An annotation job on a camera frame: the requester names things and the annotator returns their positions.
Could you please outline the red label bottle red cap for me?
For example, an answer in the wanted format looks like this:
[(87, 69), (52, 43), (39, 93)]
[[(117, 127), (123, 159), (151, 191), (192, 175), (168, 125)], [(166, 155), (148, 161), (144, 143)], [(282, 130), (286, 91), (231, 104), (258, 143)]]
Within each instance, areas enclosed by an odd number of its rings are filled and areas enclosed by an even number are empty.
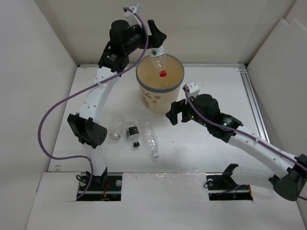
[(160, 77), (165, 77), (166, 72), (166, 53), (164, 46), (161, 45), (159, 48), (152, 48), (150, 53), (152, 64), (158, 70)]

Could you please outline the clear bottle white cap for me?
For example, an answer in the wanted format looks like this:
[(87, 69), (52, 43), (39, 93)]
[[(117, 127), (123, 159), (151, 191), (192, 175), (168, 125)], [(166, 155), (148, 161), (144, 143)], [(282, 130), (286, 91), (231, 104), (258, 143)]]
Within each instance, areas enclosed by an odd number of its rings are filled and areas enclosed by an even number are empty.
[(144, 132), (145, 132), (146, 144), (148, 146), (148, 150), (152, 158), (158, 159), (159, 148), (158, 148), (157, 137), (155, 135), (154, 128), (149, 121), (144, 122)]

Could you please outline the small bottle with black cap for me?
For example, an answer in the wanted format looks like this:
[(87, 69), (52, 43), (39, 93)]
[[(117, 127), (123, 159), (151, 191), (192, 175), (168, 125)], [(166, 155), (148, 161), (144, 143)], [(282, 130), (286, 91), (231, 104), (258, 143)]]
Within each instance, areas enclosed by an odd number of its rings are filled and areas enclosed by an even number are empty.
[(128, 140), (132, 143), (134, 148), (138, 148), (140, 146), (139, 139), (140, 139), (140, 134), (139, 130), (135, 125), (130, 125), (126, 129), (126, 135)]

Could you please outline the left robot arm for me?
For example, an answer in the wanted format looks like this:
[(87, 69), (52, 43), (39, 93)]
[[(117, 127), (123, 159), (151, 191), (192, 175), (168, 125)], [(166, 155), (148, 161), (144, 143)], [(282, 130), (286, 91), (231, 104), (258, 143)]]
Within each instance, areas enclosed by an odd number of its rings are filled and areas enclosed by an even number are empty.
[(93, 171), (87, 175), (92, 176), (90, 184), (96, 190), (104, 189), (107, 184), (107, 178), (102, 175), (106, 168), (104, 161), (94, 155), (107, 136), (107, 129), (99, 124), (107, 98), (119, 77), (127, 72), (129, 55), (137, 49), (160, 48), (167, 38), (153, 20), (147, 23), (148, 27), (142, 26), (140, 21), (116, 20), (111, 24), (109, 41), (98, 62), (94, 87), (77, 113), (68, 115), (68, 124), (92, 164)]

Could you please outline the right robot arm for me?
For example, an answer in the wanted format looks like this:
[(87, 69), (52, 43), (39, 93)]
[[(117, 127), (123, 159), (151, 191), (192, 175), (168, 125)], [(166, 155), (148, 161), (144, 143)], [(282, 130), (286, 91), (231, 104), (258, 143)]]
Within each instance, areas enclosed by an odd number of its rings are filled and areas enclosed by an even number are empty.
[(178, 123), (177, 115), (182, 114), (182, 122), (193, 120), (207, 128), (215, 138), (237, 147), (264, 164), (269, 170), (244, 168), (241, 172), (227, 172), (222, 176), (223, 186), (232, 189), (241, 184), (250, 184), (274, 190), (289, 201), (299, 198), (307, 182), (307, 157), (286, 153), (261, 137), (244, 128), (243, 123), (219, 109), (216, 99), (209, 94), (173, 102), (166, 117), (171, 124)]

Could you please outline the beige bin with grey rim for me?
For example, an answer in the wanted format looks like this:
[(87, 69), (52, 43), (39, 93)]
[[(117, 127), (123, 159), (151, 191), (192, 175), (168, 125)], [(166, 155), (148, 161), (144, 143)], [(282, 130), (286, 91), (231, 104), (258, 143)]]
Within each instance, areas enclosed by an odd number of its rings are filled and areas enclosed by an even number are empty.
[(142, 100), (147, 109), (155, 113), (167, 113), (171, 103), (176, 101), (185, 70), (174, 56), (166, 56), (166, 73), (161, 77), (149, 56), (146, 56), (136, 68), (136, 80), (140, 86)]

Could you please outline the clear jar with silver lid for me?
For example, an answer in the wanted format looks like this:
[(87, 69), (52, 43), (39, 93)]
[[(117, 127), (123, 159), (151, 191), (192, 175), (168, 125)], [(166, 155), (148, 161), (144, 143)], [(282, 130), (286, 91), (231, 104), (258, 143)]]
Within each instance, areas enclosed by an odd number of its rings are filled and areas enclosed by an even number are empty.
[(122, 115), (116, 115), (112, 118), (110, 138), (112, 140), (120, 140), (123, 135), (125, 118)]

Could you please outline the aluminium rail frame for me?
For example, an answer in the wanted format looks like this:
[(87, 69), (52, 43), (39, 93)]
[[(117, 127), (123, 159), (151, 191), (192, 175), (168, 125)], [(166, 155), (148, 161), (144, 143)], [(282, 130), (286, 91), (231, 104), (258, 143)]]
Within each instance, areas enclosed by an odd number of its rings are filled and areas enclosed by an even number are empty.
[[(263, 122), (252, 92), (247, 70), (243, 64), (184, 64), (183, 84), (194, 81), (201, 94), (210, 94), (218, 101), (222, 113), (234, 116), (255, 134), (266, 137)], [(174, 143), (222, 144), (206, 128), (190, 121), (171, 125), (165, 114), (155, 113), (144, 105), (140, 86), (133, 68), (119, 78), (103, 108), (101, 124), (108, 127), (113, 115), (122, 114), (126, 121), (149, 119), (157, 135), (159, 146)]]

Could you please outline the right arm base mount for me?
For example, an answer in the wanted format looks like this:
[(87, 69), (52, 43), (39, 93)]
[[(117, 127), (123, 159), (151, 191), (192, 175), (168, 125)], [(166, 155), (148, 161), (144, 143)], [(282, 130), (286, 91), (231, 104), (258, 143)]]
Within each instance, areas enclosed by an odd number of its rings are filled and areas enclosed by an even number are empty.
[(229, 164), (223, 172), (206, 173), (204, 188), (210, 201), (253, 201), (250, 185), (237, 184), (231, 177), (238, 164)]

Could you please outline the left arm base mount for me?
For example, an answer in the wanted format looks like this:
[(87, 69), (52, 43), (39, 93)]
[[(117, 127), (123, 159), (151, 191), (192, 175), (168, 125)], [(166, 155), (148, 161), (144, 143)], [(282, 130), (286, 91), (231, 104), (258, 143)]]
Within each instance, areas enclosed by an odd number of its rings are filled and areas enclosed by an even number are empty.
[(101, 176), (94, 176), (89, 188), (84, 195), (80, 195), (85, 191), (89, 182), (89, 172), (77, 175), (79, 187), (76, 195), (77, 201), (120, 201), (122, 189), (121, 173), (104, 173)]

